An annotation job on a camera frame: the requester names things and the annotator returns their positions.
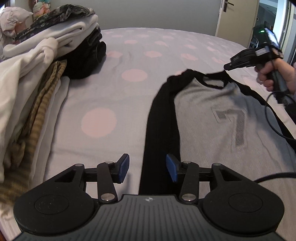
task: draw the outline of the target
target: white sheet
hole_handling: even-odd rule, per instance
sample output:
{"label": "white sheet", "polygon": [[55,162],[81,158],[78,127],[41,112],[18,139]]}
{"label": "white sheet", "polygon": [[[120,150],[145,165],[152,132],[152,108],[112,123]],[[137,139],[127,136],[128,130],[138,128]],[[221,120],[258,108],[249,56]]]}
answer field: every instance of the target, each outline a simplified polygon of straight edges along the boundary
{"label": "white sheet", "polygon": [[[84,80],[71,80],[67,101],[58,119],[46,179],[84,163],[96,167],[130,154],[125,182],[115,185],[119,197],[137,194],[145,145],[147,117],[153,98],[168,76],[187,68],[203,73],[223,70],[230,57],[244,49],[239,44],[185,31],[125,28],[102,31],[107,57]],[[262,97],[268,92],[256,82],[253,68],[228,72]],[[296,137],[295,124],[282,105],[271,106]],[[88,185],[96,197],[96,185]]]}

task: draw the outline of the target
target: black cable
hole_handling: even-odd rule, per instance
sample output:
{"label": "black cable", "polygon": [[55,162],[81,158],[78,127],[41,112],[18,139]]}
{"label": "black cable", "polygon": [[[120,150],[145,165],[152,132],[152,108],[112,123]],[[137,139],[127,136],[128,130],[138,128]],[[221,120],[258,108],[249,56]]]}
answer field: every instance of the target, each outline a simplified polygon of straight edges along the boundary
{"label": "black cable", "polygon": [[265,182],[265,181],[276,179],[276,178],[296,178],[296,172],[280,172],[276,174],[271,174],[271,175],[259,178],[254,182],[261,183],[261,182]]}
{"label": "black cable", "polygon": [[[275,66],[274,66],[274,62],[273,62],[272,56],[270,55],[269,57],[270,57],[270,60],[271,60],[271,64],[272,64],[272,66],[273,66],[273,68],[274,68],[274,70],[275,70],[276,68],[275,68]],[[284,135],[282,135],[281,133],[279,133],[279,132],[278,132],[278,131],[277,131],[277,130],[276,130],[276,129],[270,124],[269,119],[267,118],[267,107],[268,107],[268,106],[267,106],[267,102],[268,102],[270,96],[272,96],[274,93],[281,93],[281,94],[287,96],[287,97],[290,98],[290,99],[294,102],[294,104],[296,105],[296,101],[295,101],[290,95],[288,95],[287,93],[282,92],[282,91],[272,91],[272,92],[268,95],[268,97],[267,97],[267,99],[266,99],[266,103],[265,103],[265,117],[266,117],[267,123],[269,124],[269,126],[271,127],[271,129],[272,129],[275,133],[277,133],[280,137],[285,138],[286,140],[296,141],[294,138],[290,138],[290,137],[284,136]]]}
{"label": "black cable", "polygon": [[284,93],[284,92],[282,92],[282,91],[273,91],[273,92],[271,92],[269,95],[268,95],[268,97],[267,97],[267,99],[266,99],[266,103],[265,103],[265,117],[266,117],[266,120],[267,120],[267,123],[269,124],[269,126],[271,127],[271,129],[275,132],[275,133],[277,133],[280,137],[283,137],[283,138],[285,138],[286,140],[291,140],[291,141],[296,141],[294,138],[290,138],[290,137],[287,137],[287,136],[284,136],[284,135],[282,135],[281,133],[279,133],[271,124],[270,124],[270,122],[269,122],[269,119],[267,118],[267,107],[268,107],[268,105],[267,105],[267,102],[268,102],[268,100],[269,100],[269,98],[274,94],[274,93],[282,93],[282,94],[284,94],[285,96],[288,96],[295,104],[296,104],[296,101],[291,97],[291,96],[289,96],[289,95],[287,95],[286,93]]}

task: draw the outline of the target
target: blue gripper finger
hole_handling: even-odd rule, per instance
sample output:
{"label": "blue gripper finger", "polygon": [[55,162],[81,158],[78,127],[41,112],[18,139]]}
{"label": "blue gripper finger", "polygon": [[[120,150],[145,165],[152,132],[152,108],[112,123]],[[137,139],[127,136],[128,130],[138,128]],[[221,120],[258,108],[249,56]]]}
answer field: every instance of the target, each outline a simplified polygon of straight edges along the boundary
{"label": "blue gripper finger", "polygon": [[178,171],[180,170],[181,162],[179,162],[174,155],[167,154],[166,166],[170,173],[170,177],[172,178],[172,181],[176,183],[178,181]]}
{"label": "blue gripper finger", "polygon": [[129,169],[129,155],[123,154],[117,163],[120,164],[119,172],[118,172],[118,180],[120,183],[122,183]]}

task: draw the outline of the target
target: dark jeans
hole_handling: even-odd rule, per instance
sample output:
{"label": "dark jeans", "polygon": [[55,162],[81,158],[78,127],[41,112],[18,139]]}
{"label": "dark jeans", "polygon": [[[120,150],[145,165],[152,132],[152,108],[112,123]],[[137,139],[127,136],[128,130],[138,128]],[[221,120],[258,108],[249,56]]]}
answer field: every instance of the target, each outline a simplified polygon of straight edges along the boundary
{"label": "dark jeans", "polygon": [[67,59],[63,76],[70,79],[90,76],[106,55],[106,44],[100,42],[101,38],[100,29],[95,29],[75,50],[61,57],[60,59]]}
{"label": "dark jeans", "polygon": [[95,12],[92,8],[85,8],[79,5],[66,4],[60,6],[37,18],[30,27],[16,35],[15,41],[19,41],[21,43],[53,25],[70,19],[87,17],[94,13]]}

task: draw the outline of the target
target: human hand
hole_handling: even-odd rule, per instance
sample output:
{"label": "human hand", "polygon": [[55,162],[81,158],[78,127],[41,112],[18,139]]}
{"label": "human hand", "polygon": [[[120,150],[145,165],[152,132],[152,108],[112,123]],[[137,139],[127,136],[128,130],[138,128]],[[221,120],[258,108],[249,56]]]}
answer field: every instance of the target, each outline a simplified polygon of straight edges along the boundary
{"label": "human hand", "polygon": [[272,65],[271,61],[267,62],[261,70],[255,67],[255,71],[258,73],[257,82],[259,84],[263,84],[267,91],[273,91],[274,82],[273,80],[269,80],[267,78],[267,74],[277,69],[282,75],[283,79],[286,81],[289,91],[294,94],[296,91],[296,77],[294,67],[280,58],[274,59],[273,63],[274,64]]}

